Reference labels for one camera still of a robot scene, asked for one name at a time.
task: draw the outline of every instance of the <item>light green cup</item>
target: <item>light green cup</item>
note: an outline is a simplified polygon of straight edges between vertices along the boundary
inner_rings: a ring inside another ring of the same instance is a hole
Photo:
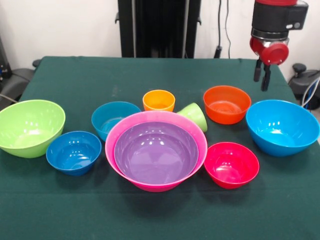
[[[47,100],[27,100],[0,111],[0,148],[22,158],[44,155],[61,135],[65,111]]]
[[[206,117],[198,104],[193,102],[181,111],[178,111],[177,114],[180,114],[193,121],[204,133],[208,130]]]

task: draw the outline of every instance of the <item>purple bowl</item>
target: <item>purple bowl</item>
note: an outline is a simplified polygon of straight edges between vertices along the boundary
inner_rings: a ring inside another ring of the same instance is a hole
[[[129,128],[114,147],[115,163],[124,175],[155,185],[173,183],[189,175],[198,155],[198,146],[187,131],[157,121]]]

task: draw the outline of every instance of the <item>tipped over cup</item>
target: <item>tipped over cup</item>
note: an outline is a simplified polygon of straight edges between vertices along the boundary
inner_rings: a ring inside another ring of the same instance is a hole
[[[148,91],[143,96],[143,107],[145,111],[168,111],[173,112],[175,107],[175,96],[166,90]]]
[[[198,104],[195,102],[189,104],[181,111],[178,111],[177,114],[182,115],[201,128],[201,130],[205,133],[208,130],[207,120],[204,115],[204,112],[201,110]]]

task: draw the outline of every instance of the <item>pink bowl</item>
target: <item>pink bowl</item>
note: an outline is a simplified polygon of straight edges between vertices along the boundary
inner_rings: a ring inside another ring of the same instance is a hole
[[[209,147],[204,167],[212,180],[225,189],[236,189],[251,182],[260,169],[256,155],[234,142]]]
[[[142,182],[135,181],[124,174],[119,170],[117,167],[115,156],[114,156],[114,149],[116,142],[118,138],[129,128],[141,124],[141,123],[147,123],[147,122],[163,122],[163,123],[169,123],[174,124],[185,131],[187,131],[195,140],[197,147],[198,147],[198,161],[196,163],[195,168],[193,171],[186,177],[175,181],[170,182],[166,184],[146,184]],[[191,120],[188,118],[179,115],[174,112],[169,111],[143,111],[139,113],[135,113],[133,115],[130,115],[120,122],[118,122],[110,131],[108,134],[106,141],[105,141],[105,155],[106,158],[111,165],[111,167],[122,177],[133,183],[138,188],[148,191],[148,192],[165,192],[170,189],[175,188],[180,183],[182,183],[184,180],[190,178],[192,175],[194,175],[204,164],[206,156],[208,151],[208,143],[207,139],[202,132],[202,130]]]

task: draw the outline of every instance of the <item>orange cup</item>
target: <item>orange cup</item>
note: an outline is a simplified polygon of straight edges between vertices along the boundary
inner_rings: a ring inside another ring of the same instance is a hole
[[[240,122],[251,106],[250,96],[234,86],[214,86],[204,93],[203,100],[208,117],[225,125]]]
[[[173,112],[175,107],[175,96],[166,90],[152,90],[143,96],[143,107],[145,111],[157,110]]]

